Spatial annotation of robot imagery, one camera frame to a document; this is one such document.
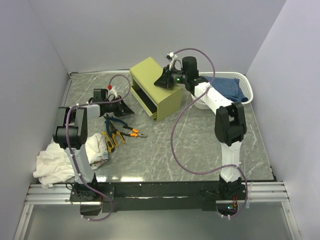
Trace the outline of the blue handled pliers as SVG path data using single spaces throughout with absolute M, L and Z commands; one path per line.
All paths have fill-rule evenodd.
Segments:
M 123 126 L 128 126 L 127 123 L 125 123 L 124 121 L 115 118 L 113 116 L 109 116 L 108 114 L 103 115 L 104 119 L 105 119 L 105 126 L 106 126 L 106 132 L 108 134 L 109 137 L 113 137 L 113 135 L 116 135 L 118 132 L 118 129 L 116 128 L 116 126 L 114 125 L 114 123 L 120 123 Z

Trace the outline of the green metal drawer cabinet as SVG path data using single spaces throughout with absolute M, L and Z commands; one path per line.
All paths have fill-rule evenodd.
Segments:
M 154 85 L 163 68 L 152 57 L 131 67 L 129 72 L 132 77 L 130 91 L 153 120 L 160 122 L 181 108 L 181 87 L 165 89 Z

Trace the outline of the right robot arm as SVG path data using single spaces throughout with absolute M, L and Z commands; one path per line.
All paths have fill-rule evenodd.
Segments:
M 207 78 L 201 76 L 197 60 L 193 56 L 184 57 L 181 69 L 175 68 L 178 61 L 174 53 L 166 56 L 170 63 L 163 68 L 162 75 L 154 85 L 171 89 L 175 84 L 183 84 L 197 100 L 203 101 L 215 114 L 214 133 L 221 144 L 222 168 L 219 175 L 218 194 L 228 200 L 243 192 L 240 165 L 240 149 L 247 132 L 244 106 L 232 102 L 219 93 Z

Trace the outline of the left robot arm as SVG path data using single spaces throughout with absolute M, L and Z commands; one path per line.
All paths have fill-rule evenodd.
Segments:
M 72 191 L 88 201 L 94 201 L 98 196 L 103 199 L 108 197 L 99 189 L 85 146 L 88 137 L 88 120 L 99 117 L 109 120 L 108 114 L 118 118 L 135 114 L 111 85 L 107 88 L 95 88 L 93 97 L 87 103 L 60 106 L 57 109 L 53 141 L 68 154 L 75 174 Z

